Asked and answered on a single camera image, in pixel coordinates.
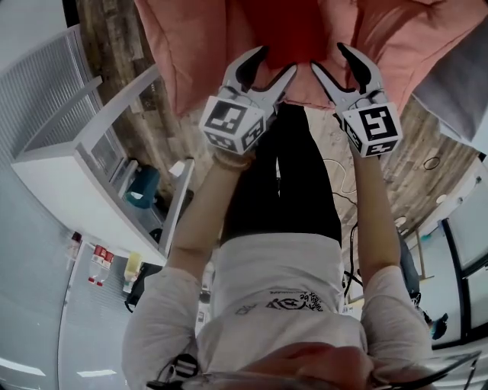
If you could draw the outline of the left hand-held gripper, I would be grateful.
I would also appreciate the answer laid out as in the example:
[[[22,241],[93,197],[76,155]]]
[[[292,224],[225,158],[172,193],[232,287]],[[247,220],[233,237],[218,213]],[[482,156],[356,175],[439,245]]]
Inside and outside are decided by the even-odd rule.
[[[293,81],[297,64],[285,66],[265,87],[251,88],[268,50],[268,46],[257,46],[232,61],[218,95],[208,98],[199,128],[213,147],[243,155],[276,116],[278,102]]]

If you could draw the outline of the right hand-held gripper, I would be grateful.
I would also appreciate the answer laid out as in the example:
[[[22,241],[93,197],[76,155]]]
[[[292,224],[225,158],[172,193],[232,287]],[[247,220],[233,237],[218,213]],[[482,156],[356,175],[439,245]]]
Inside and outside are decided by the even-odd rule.
[[[340,128],[362,158],[392,152],[403,139],[403,131],[397,106],[382,89],[379,68],[354,47],[344,43],[337,43],[337,47],[348,63],[358,91],[343,88],[320,63],[311,61],[310,67],[335,105]]]

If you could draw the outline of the red hardcover book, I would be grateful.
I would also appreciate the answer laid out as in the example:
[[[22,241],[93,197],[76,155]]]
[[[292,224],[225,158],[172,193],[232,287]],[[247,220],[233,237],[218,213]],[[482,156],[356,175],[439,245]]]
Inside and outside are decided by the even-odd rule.
[[[272,70],[327,58],[329,25],[322,0],[239,0],[259,46],[268,47]]]

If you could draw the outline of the pink cushioned armchair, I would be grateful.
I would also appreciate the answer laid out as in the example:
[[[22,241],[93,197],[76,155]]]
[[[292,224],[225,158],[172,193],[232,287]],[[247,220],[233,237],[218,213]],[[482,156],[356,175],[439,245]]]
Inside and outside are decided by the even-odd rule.
[[[172,111],[195,109],[220,86],[226,67],[259,46],[239,0],[134,0]],[[403,109],[432,67],[488,16],[486,0],[322,0],[329,25],[327,58],[320,63],[344,87],[354,81],[337,43],[375,62],[389,98]],[[297,64],[289,103],[328,110],[332,102],[310,68]],[[266,61],[257,87],[280,71]]]

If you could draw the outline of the person's right forearm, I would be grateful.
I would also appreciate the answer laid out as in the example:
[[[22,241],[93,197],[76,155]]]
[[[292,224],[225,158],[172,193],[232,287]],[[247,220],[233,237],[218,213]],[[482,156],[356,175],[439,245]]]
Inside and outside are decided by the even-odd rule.
[[[353,153],[358,209],[358,262],[363,286],[380,270],[400,265],[400,242],[380,161]]]

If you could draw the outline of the person's left forearm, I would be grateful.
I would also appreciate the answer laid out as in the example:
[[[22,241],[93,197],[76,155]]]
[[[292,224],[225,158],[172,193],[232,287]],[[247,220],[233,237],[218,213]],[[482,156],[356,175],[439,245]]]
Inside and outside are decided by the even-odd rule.
[[[254,159],[253,152],[215,151],[212,166],[176,225],[168,267],[184,270],[198,280],[202,277],[239,178]]]

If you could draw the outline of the table with floral cloth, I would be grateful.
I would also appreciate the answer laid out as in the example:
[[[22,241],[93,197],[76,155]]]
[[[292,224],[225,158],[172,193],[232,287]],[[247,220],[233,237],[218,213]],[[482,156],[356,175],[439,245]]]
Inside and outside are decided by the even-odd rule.
[[[413,92],[441,134],[488,156],[488,16]]]

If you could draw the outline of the person's black trousers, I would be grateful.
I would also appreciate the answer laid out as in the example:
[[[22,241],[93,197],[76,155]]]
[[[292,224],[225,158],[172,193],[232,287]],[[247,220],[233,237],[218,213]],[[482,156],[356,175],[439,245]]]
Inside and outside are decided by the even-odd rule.
[[[302,106],[283,103],[238,181],[220,241],[304,233],[342,240],[329,175]]]

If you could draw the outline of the teal cup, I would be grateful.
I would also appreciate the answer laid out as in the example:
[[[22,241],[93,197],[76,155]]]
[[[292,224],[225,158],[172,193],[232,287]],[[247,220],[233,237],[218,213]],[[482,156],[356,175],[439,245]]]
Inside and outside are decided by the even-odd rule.
[[[142,166],[125,192],[124,199],[136,208],[149,209],[153,205],[159,179],[160,173],[156,168],[152,165]]]

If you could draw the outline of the white cabinet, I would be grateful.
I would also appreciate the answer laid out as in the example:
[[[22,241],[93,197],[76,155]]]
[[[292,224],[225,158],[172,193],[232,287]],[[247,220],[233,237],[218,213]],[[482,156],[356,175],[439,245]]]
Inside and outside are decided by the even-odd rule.
[[[39,128],[11,166],[37,200],[67,228],[119,256],[136,252],[143,261],[163,266],[194,170],[194,159],[188,158],[182,164],[161,238],[155,241],[97,167],[92,154],[114,121],[159,77],[157,67],[150,66],[104,105],[73,140],[43,145],[53,127],[101,84],[101,78],[92,79]]]

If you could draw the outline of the person's white printed t-shirt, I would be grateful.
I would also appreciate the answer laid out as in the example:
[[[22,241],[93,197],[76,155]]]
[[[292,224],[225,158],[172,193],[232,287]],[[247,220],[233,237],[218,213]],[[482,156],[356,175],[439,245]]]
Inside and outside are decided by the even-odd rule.
[[[210,320],[195,328],[201,283],[165,267],[146,279],[130,317],[122,370],[130,390],[167,379],[179,357],[198,372],[234,371],[290,344],[356,347],[388,363],[432,355],[427,325],[397,266],[369,280],[360,318],[342,313],[342,262],[321,235],[248,235],[226,242],[215,265]]]

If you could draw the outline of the ribbed glass partition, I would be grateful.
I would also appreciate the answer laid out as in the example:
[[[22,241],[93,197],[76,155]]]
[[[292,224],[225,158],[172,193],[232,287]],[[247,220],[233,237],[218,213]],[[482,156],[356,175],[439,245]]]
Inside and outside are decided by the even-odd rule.
[[[65,105],[54,135],[98,111],[79,26],[0,71],[0,389],[59,390],[59,330],[72,266],[69,231],[24,186],[12,163]]]

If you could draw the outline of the clear bottle with red label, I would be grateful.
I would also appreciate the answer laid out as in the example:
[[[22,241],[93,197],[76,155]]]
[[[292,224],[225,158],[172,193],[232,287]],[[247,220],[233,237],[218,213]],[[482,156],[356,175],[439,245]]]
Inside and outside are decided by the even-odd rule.
[[[89,264],[88,281],[98,286],[103,285],[101,274],[105,253],[106,250],[102,246],[96,245]]]
[[[101,262],[101,269],[96,282],[98,286],[103,286],[104,281],[108,278],[113,259],[114,255],[110,251],[107,251]]]

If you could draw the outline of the small dark-capped bottle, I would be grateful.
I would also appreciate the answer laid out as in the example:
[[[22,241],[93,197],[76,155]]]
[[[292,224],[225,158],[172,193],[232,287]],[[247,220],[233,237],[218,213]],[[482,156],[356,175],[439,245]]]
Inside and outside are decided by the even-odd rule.
[[[82,235],[79,232],[73,232],[69,240],[66,255],[68,259],[75,260],[82,243]]]

